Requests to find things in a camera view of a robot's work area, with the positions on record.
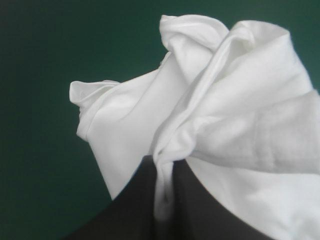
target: white fabric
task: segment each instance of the white fabric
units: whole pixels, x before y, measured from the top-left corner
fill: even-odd
[[[201,15],[166,16],[158,69],[118,83],[70,85],[112,198],[145,155],[154,213],[170,215],[173,161],[187,159],[227,209],[277,240],[320,239],[320,96],[287,30]]]

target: green wall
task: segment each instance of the green wall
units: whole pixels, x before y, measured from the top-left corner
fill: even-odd
[[[2,0],[0,240],[59,239],[110,203],[88,143],[76,136],[69,85],[156,69],[166,52],[162,14],[285,27],[319,88],[319,11],[317,0]]]

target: white sheet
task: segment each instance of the white sheet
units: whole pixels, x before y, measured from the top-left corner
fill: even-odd
[[[154,213],[171,213],[173,161],[187,159],[236,216],[277,240],[320,239],[320,96],[284,28],[201,15],[166,16],[168,53],[118,83],[74,81],[77,135],[112,198],[145,155],[157,167]]]

